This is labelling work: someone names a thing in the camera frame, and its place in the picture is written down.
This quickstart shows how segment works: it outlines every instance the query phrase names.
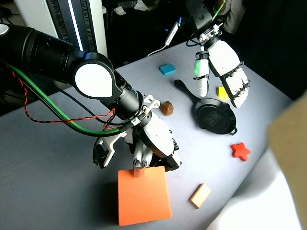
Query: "white tissue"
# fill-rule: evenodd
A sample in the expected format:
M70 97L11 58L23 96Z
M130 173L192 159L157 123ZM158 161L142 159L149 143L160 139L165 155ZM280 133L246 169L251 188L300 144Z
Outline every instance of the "white tissue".
M118 15L124 15L126 14L126 12L124 11L124 9L121 6L118 6L114 9L115 13L117 13Z
M142 0L138 0L138 2L134 6L134 9L138 11L146 11L148 7L144 4Z

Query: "red star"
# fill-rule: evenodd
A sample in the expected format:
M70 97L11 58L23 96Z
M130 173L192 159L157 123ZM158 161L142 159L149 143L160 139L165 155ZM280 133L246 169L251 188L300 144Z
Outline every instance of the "red star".
M231 145L232 150L234 153L232 154L233 157L239 157L242 161L248 160L248 155L251 153L249 149L247 149L243 142L240 144L233 144Z

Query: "toy frying pan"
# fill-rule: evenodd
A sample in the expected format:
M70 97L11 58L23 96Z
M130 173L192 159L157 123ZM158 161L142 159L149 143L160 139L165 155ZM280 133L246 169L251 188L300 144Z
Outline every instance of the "toy frying pan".
M216 134L237 133L236 116L229 104L211 98L200 99L192 94L181 80L175 80L174 85L193 101L194 114L200 128Z

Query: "brown rock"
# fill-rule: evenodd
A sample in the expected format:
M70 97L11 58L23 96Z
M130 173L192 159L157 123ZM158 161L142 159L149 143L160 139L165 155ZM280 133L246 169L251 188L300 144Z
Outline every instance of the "brown rock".
M160 109L165 116L171 115L174 111L174 107L169 101L164 102Z

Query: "table surface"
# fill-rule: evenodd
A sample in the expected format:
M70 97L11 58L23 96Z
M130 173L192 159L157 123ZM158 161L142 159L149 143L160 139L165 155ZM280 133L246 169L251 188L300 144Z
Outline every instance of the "table surface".
M174 113L154 112L173 131L179 145L182 166L167 173L171 200L171 219L123 227L125 229L205 229L231 198L266 148L266 130L291 100L243 66L251 88L241 108L233 109L238 133L217 135L198 128L190 99L173 86L181 79L196 94L193 80L195 53L199 47L184 44L123 66L118 71L136 89L150 93L162 103L173 103ZM177 73L165 77L159 67L173 64ZM208 97L217 98L221 81L210 75ZM96 114L106 108L96 100L80 96L68 88ZM87 113L60 93L51 96L70 117ZM37 119L55 119L41 102L29 105ZM82 125L99 129L96 121ZM132 168L132 156L121 139L116 154L106 169L92 163L95 138L84 136L64 124L39 124L30 121L23 109L0 117L0 229L116 229L118 227L118 170ZM252 153L246 162L232 157L231 144L244 142ZM200 209L189 198L205 183L212 192Z

